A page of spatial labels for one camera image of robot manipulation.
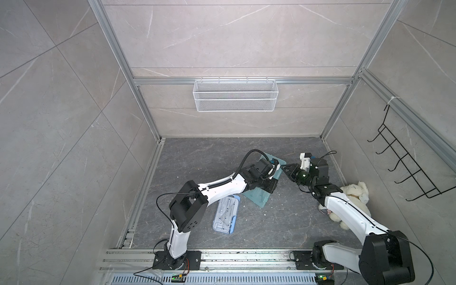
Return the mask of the green transparent ruler set case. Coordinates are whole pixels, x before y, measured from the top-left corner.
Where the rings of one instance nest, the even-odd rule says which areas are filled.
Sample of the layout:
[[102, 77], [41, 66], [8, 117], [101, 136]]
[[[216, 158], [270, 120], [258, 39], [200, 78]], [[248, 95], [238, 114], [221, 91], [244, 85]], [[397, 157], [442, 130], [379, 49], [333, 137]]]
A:
[[258, 161], [249, 168], [249, 172], [253, 175], [258, 175], [258, 179], [252, 185], [249, 184], [242, 194], [254, 204], [263, 208], [270, 195], [274, 192], [283, 172], [280, 167], [285, 164], [284, 160], [270, 154], [264, 156], [264, 153], [262, 153]]

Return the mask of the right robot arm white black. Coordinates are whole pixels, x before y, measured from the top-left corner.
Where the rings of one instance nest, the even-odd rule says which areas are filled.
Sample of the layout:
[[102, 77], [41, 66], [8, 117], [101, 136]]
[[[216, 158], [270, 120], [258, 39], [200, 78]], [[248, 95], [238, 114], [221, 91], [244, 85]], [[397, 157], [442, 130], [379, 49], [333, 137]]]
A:
[[335, 184], [330, 183], [328, 164], [323, 158], [302, 153], [300, 163], [282, 165], [283, 173], [298, 186], [306, 186], [321, 206], [337, 215], [356, 235], [361, 249], [333, 240], [316, 242], [312, 263], [323, 270], [332, 264], [360, 274], [370, 285], [402, 285], [415, 279], [412, 252], [414, 244], [401, 231], [391, 231], [367, 216]]

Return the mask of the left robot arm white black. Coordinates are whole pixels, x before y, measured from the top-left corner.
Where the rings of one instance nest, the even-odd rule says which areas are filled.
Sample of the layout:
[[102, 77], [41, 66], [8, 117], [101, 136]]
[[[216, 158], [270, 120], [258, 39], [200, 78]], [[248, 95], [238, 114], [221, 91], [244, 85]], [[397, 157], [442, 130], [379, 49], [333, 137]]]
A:
[[205, 184], [189, 180], [179, 192], [172, 193], [174, 198], [169, 204], [169, 214], [165, 215], [172, 225], [161, 262], [165, 268], [174, 270], [186, 261], [191, 231], [201, 222], [208, 206], [256, 188], [273, 193], [278, 183], [274, 175], [279, 169], [277, 159], [253, 149], [228, 177]]

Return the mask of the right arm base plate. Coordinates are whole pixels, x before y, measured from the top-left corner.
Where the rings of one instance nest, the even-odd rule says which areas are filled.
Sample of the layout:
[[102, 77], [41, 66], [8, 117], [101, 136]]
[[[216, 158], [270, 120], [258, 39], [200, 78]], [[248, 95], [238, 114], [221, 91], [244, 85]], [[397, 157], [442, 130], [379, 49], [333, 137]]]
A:
[[312, 251], [291, 251], [289, 260], [294, 262], [297, 270], [343, 270], [344, 267], [314, 257]]

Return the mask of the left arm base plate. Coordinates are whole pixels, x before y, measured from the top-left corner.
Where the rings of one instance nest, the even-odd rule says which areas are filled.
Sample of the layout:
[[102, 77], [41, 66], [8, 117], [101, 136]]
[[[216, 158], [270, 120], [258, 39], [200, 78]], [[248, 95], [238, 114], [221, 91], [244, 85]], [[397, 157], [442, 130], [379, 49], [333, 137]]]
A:
[[199, 270], [201, 251], [187, 251], [183, 256], [174, 259], [170, 253], [159, 251], [155, 253], [152, 269], [154, 270]]

